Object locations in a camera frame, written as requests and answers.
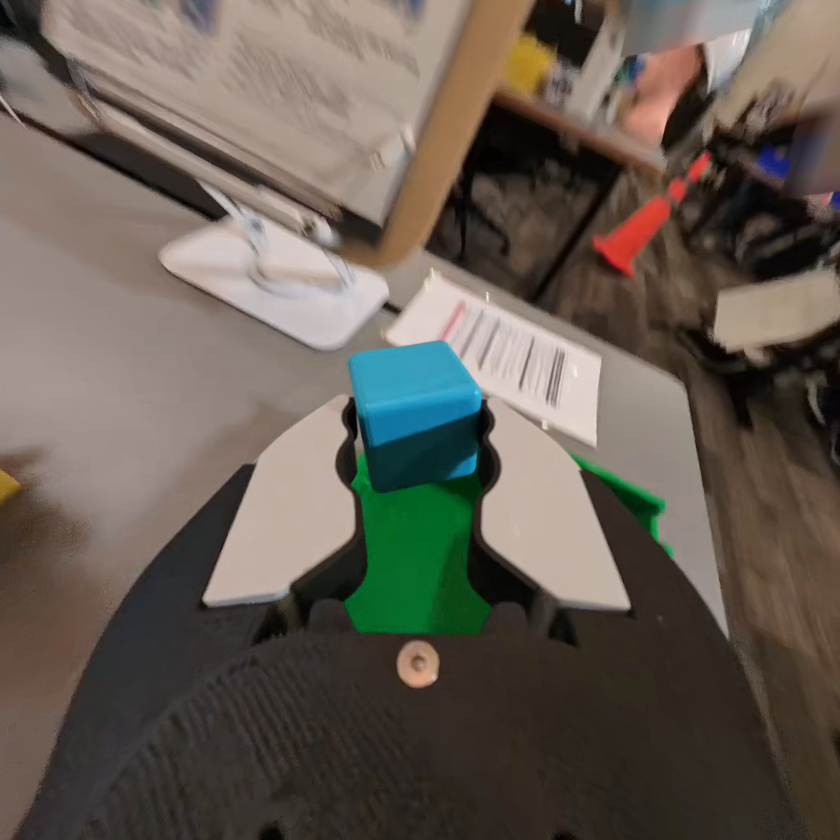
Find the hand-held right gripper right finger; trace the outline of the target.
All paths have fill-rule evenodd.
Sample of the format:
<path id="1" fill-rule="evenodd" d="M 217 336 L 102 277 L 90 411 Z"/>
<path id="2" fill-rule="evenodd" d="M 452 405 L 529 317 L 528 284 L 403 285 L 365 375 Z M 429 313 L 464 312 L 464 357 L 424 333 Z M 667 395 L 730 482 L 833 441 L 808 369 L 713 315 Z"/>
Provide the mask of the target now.
<path id="1" fill-rule="evenodd" d="M 481 409 L 477 475 L 467 576 L 485 602 L 519 606 L 549 637 L 569 612 L 632 614 L 581 468 L 498 397 Z"/>

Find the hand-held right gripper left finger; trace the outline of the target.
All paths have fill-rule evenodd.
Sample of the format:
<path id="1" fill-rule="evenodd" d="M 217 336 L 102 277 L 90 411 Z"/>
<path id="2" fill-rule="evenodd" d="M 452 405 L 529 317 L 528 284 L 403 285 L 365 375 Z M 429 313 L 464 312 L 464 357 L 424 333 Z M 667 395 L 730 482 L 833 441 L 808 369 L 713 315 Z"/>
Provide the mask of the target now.
<path id="1" fill-rule="evenodd" d="M 291 604 L 306 622 L 322 599 L 364 582 L 366 544 L 354 400 L 337 395 L 257 458 L 206 588 L 207 608 Z"/>

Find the green plastic bin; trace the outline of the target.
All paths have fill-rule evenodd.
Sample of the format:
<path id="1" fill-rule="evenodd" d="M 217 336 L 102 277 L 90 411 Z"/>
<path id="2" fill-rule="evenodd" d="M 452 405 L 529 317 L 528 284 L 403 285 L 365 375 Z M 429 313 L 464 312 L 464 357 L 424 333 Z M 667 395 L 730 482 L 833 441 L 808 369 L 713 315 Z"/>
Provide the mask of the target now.
<path id="1" fill-rule="evenodd" d="M 491 606 L 467 576 L 469 539 L 480 494 L 478 469 L 470 476 L 438 484 L 379 493 L 371 486 L 365 456 L 357 460 L 352 487 L 360 496 L 366 544 L 366 576 L 345 602 L 355 628 L 363 633 L 434 636 L 477 634 Z M 649 526 L 664 502 L 640 492 L 645 504 L 639 521 L 597 471 L 583 470 L 608 545 L 623 579 L 622 551 L 654 554 L 661 548 Z"/>

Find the blue cube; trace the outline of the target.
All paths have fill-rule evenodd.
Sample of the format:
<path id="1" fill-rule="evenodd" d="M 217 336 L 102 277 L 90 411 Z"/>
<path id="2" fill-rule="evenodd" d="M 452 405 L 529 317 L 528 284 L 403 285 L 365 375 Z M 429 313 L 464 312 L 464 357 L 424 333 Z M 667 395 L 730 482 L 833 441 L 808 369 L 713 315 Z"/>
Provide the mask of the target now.
<path id="1" fill-rule="evenodd" d="M 448 343 L 359 352 L 348 365 L 374 490 L 385 494 L 476 471 L 482 392 Z"/>

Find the laminated paper sheet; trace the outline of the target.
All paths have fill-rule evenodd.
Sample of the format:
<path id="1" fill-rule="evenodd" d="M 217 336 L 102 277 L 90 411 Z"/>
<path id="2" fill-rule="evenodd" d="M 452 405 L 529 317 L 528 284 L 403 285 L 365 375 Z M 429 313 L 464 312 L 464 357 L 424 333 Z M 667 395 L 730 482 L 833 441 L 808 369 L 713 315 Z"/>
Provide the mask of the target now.
<path id="1" fill-rule="evenodd" d="M 597 446 L 602 357 L 431 270 L 384 333 L 397 347 L 445 342 L 483 393 Z"/>

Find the document stand with white base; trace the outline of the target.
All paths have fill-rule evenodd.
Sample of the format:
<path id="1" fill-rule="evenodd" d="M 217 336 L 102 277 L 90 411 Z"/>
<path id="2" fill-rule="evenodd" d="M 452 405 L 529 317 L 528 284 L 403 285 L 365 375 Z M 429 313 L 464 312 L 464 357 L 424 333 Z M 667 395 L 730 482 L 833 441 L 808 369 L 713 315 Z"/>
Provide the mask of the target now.
<path id="1" fill-rule="evenodd" d="M 174 277 L 315 350 L 349 342 L 389 297 L 376 272 L 420 249 L 459 173 L 532 2 L 475 1 L 383 227 L 300 202 L 286 182 L 105 98 L 45 36 L 45 2 L 2 2 L 2 35 L 58 76 L 92 129 L 190 176 L 226 217 L 163 247 Z"/>

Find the stack of white boards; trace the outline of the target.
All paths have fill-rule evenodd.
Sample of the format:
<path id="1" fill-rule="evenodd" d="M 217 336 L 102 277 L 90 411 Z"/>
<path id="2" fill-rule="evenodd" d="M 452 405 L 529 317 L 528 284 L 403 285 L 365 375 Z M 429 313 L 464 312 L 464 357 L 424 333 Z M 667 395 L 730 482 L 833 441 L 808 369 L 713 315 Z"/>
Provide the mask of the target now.
<path id="1" fill-rule="evenodd" d="M 838 274 L 819 269 L 722 290 L 710 334 L 733 353 L 808 340 L 838 321 Z"/>

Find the orange traffic cone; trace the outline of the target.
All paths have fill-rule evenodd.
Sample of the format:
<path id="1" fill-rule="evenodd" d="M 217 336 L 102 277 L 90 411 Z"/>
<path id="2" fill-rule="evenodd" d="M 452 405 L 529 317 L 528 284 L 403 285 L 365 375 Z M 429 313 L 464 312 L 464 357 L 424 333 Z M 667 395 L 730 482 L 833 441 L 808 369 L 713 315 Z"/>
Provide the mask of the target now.
<path id="1" fill-rule="evenodd" d="M 711 164 L 711 153 L 701 152 L 685 174 L 677 176 L 664 193 L 652 196 L 627 220 L 609 234 L 595 235 L 592 248 L 598 257 L 615 272 L 625 277 L 634 274 L 634 261 L 650 244 L 671 214 L 685 201 L 690 189 L 698 183 Z"/>

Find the wooden top office table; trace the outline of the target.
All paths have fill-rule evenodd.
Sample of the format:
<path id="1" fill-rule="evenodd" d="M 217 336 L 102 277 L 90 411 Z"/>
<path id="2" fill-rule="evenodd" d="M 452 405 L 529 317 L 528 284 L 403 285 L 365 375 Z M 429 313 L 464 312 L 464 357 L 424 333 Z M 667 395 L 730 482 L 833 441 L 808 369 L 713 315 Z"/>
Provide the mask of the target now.
<path id="1" fill-rule="evenodd" d="M 619 129 L 585 121 L 567 109 L 552 109 L 534 96 L 502 87 L 495 93 L 476 132 L 448 200 L 458 221 L 457 260 L 466 258 L 469 216 L 498 236 L 500 254 L 509 255 L 511 240 L 475 203 L 474 182 L 480 173 L 498 175 L 519 171 L 526 162 L 535 162 L 542 152 L 547 159 L 568 163 L 573 173 L 595 184 L 595 192 L 538 285 L 530 292 L 528 303 L 533 306 L 541 303 L 559 278 L 620 176 L 637 170 L 658 178 L 665 174 L 667 165 L 665 153 L 657 145 L 644 143 Z"/>

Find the printed instruction sheet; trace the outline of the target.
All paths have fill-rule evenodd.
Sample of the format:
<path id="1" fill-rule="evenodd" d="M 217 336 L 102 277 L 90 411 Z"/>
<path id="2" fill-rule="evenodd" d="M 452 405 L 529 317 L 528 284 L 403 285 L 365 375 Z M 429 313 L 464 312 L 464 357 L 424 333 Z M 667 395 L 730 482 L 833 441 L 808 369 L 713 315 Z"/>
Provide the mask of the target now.
<path id="1" fill-rule="evenodd" d="M 322 213 L 392 213 L 471 2 L 45 2 L 105 98 Z"/>

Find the pink mannequin head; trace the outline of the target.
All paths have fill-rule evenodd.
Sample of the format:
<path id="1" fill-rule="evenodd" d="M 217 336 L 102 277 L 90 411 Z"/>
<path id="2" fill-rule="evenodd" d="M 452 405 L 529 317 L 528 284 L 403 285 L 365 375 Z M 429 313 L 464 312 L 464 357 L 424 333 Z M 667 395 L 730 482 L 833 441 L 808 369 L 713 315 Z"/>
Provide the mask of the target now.
<path id="1" fill-rule="evenodd" d="M 632 100 L 621 117 L 621 129 L 649 145 L 660 145 L 667 122 L 684 91 L 703 66 L 698 45 L 644 54 Z"/>

